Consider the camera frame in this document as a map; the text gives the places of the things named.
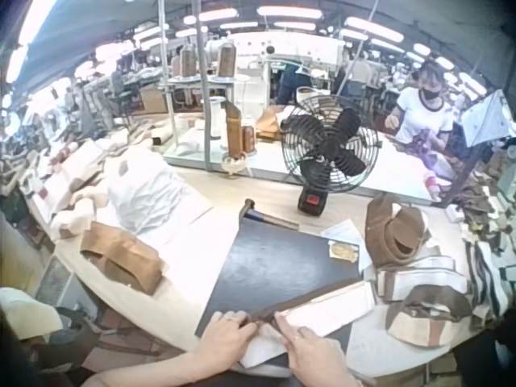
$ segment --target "white table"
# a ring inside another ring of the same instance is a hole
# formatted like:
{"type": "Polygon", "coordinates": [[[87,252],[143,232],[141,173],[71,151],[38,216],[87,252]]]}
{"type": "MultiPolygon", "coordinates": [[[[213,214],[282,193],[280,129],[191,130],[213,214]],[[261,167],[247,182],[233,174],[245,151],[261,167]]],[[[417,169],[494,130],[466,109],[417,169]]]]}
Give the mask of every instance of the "white table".
{"type": "MultiPolygon", "coordinates": [[[[255,200],[257,210],[300,223],[304,232],[319,234],[350,218],[364,233],[370,198],[345,193],[330,195],[323,215],[312,218],[297,211],[299,186],[245,177],[229,179],[192,169],[178,171],[212,201],[214,209],[169,244],[170,251],[176,253],[168,260],[166,279],[152,297],[108,280],[79,253],[81,237],[57,242],[55,254],[110,307],[138,327],[181,349],[188,351],[198,345],[194,332],[231,248],[245,198],[255,200]]],[[[30,200],[28,204],[35,209],[30,200]]],[[[430,229],[442,253],[453,256],[458,270],[466,274],[459,225],[449,223],[441,209],[422,207],[422,210],[428,215],[430,229]]],[[[371,377],[388,375],[425,364],[449,351],[449,347],[417,349],[391,338],[384,328],[385,313],[386,307],[378,306],[354,323],[347,356],[355,370],[371,377]]],[[[454,345],[471,336],[466,319],[454,345]]]]}

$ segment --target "thread spool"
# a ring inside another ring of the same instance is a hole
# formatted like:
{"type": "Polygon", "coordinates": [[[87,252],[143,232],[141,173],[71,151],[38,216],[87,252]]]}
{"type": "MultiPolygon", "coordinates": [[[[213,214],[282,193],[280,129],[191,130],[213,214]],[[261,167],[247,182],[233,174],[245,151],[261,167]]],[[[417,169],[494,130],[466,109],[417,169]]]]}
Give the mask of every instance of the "thread spool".
{"type": "Polygon", "coordinates": [[[181,76],[194,77],[197,74],[197,58],[192,44],[186,44],[180,53],[181,76]]]}
{"type": "Polygon", "coordinates": [[[218,51],[217,77],[233,78],[236,66],[236,46],[231,42],[224,43],[218,51]]]}

